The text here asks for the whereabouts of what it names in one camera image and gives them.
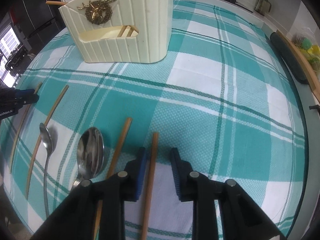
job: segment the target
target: spoon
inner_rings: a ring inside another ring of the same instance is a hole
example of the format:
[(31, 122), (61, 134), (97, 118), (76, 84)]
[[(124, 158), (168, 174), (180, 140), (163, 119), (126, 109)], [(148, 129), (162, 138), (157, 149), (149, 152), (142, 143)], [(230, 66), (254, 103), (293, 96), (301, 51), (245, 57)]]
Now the spoon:
[(45, 215), (48, 218), (49, 207), (48, 207), (48, 195), (47, 195), (47, 173), (48, 173), (49, 158), (53, 152), (53, 143), (47, 127), (43, 123), (40, 123), (39, 128), (40, 128), (42, 143), (45, 149), (47, 150), (47, 159), (45, 160), (44, 173), (43, 173), (43, 196), (44, 196)]
[(81, 136), (77, 148), (78, 176), (71, 190), (84, 179), (95, 178), (103, 167), (104, 145), (101, 132), (90, 127)]

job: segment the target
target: oval cutout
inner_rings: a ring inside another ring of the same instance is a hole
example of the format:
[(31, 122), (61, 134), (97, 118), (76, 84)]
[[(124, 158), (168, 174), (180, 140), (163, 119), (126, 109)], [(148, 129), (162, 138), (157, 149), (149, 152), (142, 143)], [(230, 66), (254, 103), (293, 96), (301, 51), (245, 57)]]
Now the oval cutout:
[(121, 25), (79, 33), (79, 39), (83, 42), (98, 41), (102, 39), (135, 37), (139, 30), (134, 25)]

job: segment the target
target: teal checkered cloth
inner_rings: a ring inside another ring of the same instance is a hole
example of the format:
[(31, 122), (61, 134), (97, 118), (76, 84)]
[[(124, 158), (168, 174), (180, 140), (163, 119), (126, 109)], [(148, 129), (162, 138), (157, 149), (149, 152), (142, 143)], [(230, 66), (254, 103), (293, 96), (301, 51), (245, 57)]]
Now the teal checkered cloth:
[[(23, 109), (1, 124), (4, 187), (31, 232), (45, 219), (39, 147), (28, 201), (29, 163), (44, 122), (63, 87), (70, 87), (48, 124), (56, 147), (48, 170), (49, 211), (68, 195), (77, 175), (76, 147), (91, 126), (101, 130), (108, 163), (126, 117), (133, 122), (116, 170), (150, 148), (160, 133), (148, 239), (189, 239), (192, 203), (175, 193), (171, 147), (210, 179), (235, 179), (280, 230), (289, 231), (301, 197), (305, 137), (300, 100), (262, 30), (212, 5), (175, 0), (167, 56), (154, 64), (85, 63), (64, 30), (30, 64), (18, 88), (39, 90), (18, 140), (12, 175), (8, 159)], [(144, 192), (125, 203), (127, 239), (138, 239)], [(218, 213), (219, 234), (222, 237)]]

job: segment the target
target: metal bolt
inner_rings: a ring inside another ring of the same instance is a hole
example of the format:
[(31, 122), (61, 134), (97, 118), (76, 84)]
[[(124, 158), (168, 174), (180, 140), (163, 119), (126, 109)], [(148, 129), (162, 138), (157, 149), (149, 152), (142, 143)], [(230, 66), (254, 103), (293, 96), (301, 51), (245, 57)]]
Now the metal bolt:
[(128, 173), (126, 172), (126, 171), (119, 171), (118, 172), (118, 176), (120, 177), (120, 178), (124, 178), (124, 177), (126, 177), (128, 175)]
[(88, 179), (81, 181), (81, 186), (83, 187), (88, 187), (90, 184), (91, 184), (91, 181)]
[(237, 183), (236, 183), (236, 181), (234, 179), (227, 179), (227, 184), (230, 187), (233, 187), (233, 186), (237, 185)]
[(197, 178), (197, 177), (199, 177), (199, 172), (197, 172), (197, 171), (192, 171), (192, 172), (189, 173), (189, 175), (190, 175), (190, 177), (192, 177), (192, 178)]

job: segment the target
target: window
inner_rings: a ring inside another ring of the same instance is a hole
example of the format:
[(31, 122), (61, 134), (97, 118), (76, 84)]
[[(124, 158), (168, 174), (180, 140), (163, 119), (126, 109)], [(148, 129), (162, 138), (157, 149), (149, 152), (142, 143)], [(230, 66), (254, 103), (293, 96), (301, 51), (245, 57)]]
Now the window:
[(1, 62), (0, 62), (0, 79), (8, 86), (12, 87), (14, 82), (12, 82), (13, 77), (10, 78), (8, 71), (5, 69), (5, 64), (8, 61), (8, 58), (11, 52), (18, 47), (20, 44), (19, 39), (17, 38), (16, 34), (14, 33), (12, 27), (9, 25), (5, 30), (4, 35), (1, 35), (2, 38), (0, 39), (0, 55), (3, 54)]

